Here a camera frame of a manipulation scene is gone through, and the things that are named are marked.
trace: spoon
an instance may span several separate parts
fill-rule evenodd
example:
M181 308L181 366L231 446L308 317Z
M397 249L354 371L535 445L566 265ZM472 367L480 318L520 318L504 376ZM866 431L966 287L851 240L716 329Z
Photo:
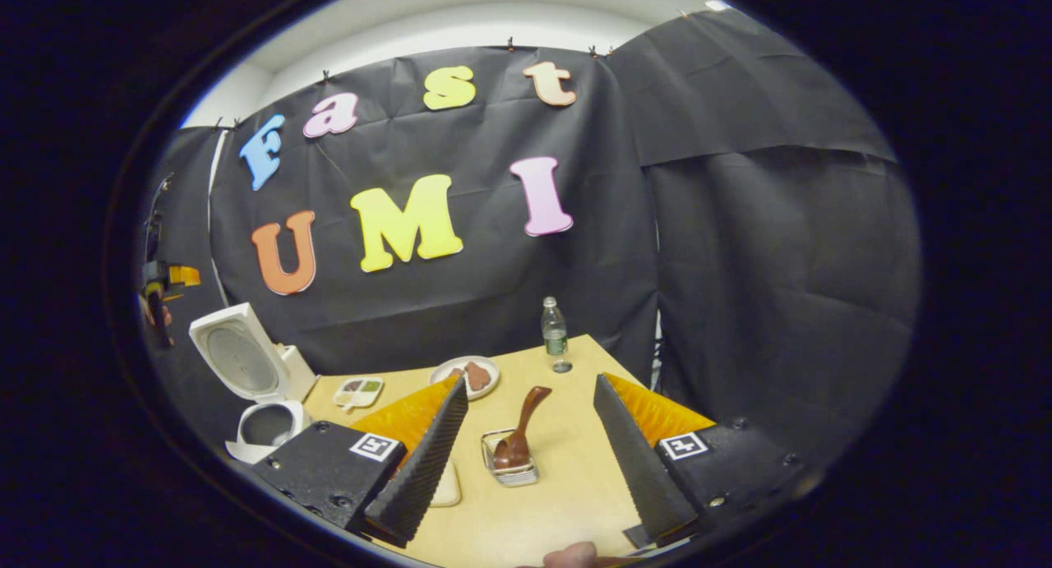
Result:
M526 400L523 400L522 415L519 417L519 426L514 432L505 437L493 450L493 469L507 469L509 467L520 467L529 463L529 445L526 444L526 425L529 418L533 415L542 400L551 393L550 387L534 387L529 389Z

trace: plastic bottle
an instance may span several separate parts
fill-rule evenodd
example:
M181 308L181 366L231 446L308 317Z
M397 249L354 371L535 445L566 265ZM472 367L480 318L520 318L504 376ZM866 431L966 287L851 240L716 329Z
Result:
M548 353L548 363L557 373L565 373L572 368L567 359L569 343L566 340L566 320L563 312L555 306L555 298L544 298L544 313L541 316L541 336L544 337L544 349Z

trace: orange letter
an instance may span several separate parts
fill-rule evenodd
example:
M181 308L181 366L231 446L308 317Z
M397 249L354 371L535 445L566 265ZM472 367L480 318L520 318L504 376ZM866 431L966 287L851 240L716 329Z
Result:
M557 69L554 62L538 62L537 65L527 66L523 69L523 75L533 77L533 88L541 101L550 106L569 106L578 100L578 94L563 92L563 84L559 80L568 80L570 73L566 69Z
M264 224L263 227L252 231L252 243L256 243L256 256L260 260L260 272L263 272L263 282L271 291L278 295L292 295L304 291L315 282L315 243L310 238L310 224L313 223L315 212L310 209L297 212L288 217L285 224L292 230L292 239L296 241L296 257L300 260L300 266L296 272L288 275L281 268L281 258L278 257L278 234L281 231L281 224Z

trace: brown food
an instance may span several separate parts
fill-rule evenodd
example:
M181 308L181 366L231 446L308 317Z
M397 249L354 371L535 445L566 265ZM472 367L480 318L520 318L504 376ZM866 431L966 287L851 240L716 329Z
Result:
M471 391L479 391L479 389L489 385L489 381L492 381L486 369L476 365L476 363L467 363L467 366L464 368L467 370L467 384L471 388Z

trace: wooden table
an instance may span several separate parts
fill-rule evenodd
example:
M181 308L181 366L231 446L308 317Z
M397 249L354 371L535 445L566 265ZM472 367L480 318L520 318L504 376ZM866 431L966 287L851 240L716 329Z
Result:
M640 383L592 337L571 339L569 354L573 369L564 374L551 370L544 347L491 356L500 366L500 383L469 404L450 454L461 502L429 508L405 550L377 543L450 568L541 566L547 552L582 541L593 542L600 555L634 551L622 531L639 525L640 516L592 407L592 397L598 373ZM426 387L432 369L368 376L383 378L383 391L371 407L350 413L332 403L332 393L346 377L322 377L304 406L315 421L347 426ZM552 388L530 419L528 431L541 478L535 484L507 488L486 470L479 440L489 430L513 428L526 392L535 385Z

